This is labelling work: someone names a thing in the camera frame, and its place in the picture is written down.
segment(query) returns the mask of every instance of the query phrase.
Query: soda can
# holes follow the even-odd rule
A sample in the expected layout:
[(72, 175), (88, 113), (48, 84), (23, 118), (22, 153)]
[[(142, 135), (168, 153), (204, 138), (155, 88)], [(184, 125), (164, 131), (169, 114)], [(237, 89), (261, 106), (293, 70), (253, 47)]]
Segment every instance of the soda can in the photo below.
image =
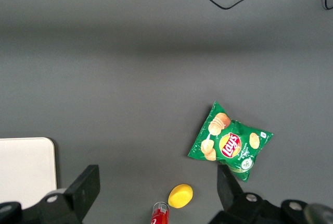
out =
[(168, 224), (169, 206), (164, 202), (156, 202), (152, 207), (151, 224)]

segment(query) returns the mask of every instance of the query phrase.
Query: gray table surface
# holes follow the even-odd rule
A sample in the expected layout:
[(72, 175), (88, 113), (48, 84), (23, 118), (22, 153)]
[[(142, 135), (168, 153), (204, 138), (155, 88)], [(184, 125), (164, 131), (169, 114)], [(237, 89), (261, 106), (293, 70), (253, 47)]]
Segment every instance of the gray table surface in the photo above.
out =
[(194, 198), (170, 223), (207, 223), (221, 209), (217, 163), (187, 153), (215, 100), (275, 134), (246, 191), (333, 206), (333, 14), (322, 0), (230, 11), (207, 0), (0, 0), (0, 10), (0, 138), (51, 138), (60, 187), (99, 164), (85, 223), (150, 223), (180, 183)]

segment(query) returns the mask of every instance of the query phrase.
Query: lay's chip bag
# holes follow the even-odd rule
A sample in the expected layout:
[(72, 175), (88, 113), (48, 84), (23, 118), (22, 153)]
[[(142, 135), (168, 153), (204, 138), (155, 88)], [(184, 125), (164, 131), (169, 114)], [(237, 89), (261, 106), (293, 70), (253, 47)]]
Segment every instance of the lay's chip bag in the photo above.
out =
[(218, 160), (227, 164), (240, 179), (249, 179), (250, 169), (273, 133), (231, 120), (214, 102), (188, 156), (198, 160)]

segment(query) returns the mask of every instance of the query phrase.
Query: yellow ball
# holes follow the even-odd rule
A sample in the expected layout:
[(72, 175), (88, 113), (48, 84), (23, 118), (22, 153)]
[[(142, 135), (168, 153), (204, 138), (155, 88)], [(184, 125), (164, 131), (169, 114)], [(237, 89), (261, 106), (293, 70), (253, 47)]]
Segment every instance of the yellow ball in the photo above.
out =
[(174, 208), (186, 206), (193, 197), (193, 189), (187, 184), (176, 186), (170, 193), (168, 204)]

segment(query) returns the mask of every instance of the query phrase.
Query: white tray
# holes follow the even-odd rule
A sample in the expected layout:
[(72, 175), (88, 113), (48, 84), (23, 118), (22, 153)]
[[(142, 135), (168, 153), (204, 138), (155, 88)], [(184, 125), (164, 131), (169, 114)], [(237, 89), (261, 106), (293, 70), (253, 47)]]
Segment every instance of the white tray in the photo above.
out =
[(56, 190), (55, 152), (48, 138), (0, 139), (0, 203), (22, 209)]

